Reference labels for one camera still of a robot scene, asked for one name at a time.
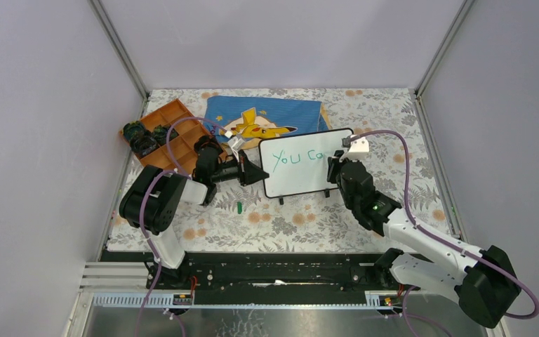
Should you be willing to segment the white whiteboard black frame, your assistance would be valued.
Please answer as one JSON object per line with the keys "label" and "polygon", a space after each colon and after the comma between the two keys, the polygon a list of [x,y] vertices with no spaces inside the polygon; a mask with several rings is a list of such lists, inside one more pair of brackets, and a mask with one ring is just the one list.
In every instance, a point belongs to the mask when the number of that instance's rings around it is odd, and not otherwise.
{"label": "white whiteboard black frame", "polygon": [[339,128],[260,141],[261,168],[269,174],[263,180],[265,196],[282,199],[336,189],[327,180],[328,158],[352,134],[350,128]]}

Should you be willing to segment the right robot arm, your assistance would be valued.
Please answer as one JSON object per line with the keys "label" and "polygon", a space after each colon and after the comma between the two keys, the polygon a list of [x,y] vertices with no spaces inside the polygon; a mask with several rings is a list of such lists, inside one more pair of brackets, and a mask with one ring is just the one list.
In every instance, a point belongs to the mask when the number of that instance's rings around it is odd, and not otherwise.
{"label": "right robot arm", "polygon": [[425,257],[418,260],[400,249],[388,249],[375,264],[377,285],[392,289],[400,283],[431,291],[459,305],[477,324],[495,328],[521,293],[507,253],[421,225],[399,202],[376,189],[361,162],[342,155],[338,150],[327,159],[327,181],[338,186],[345,207],[360,226]]}

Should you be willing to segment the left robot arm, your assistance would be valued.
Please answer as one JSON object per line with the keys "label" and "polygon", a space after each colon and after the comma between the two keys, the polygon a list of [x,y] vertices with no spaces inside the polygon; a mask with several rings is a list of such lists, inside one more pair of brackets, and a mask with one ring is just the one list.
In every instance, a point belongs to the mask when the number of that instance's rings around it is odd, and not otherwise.
{"label": "left robot arm", "polygon": [[154,262],[164,267],[163,280],[174,289],[189,281],[186,255],[171,226],[180,203],[207,206],[217,192],[217,184],[238,180],[247,186],[269,178],[239,150],[221,161],[222,149],[207,144],[196,150],[197,160],[191,178],[152,165],[146,166],[121,199],[119,215],[139,229],[147,240]]}

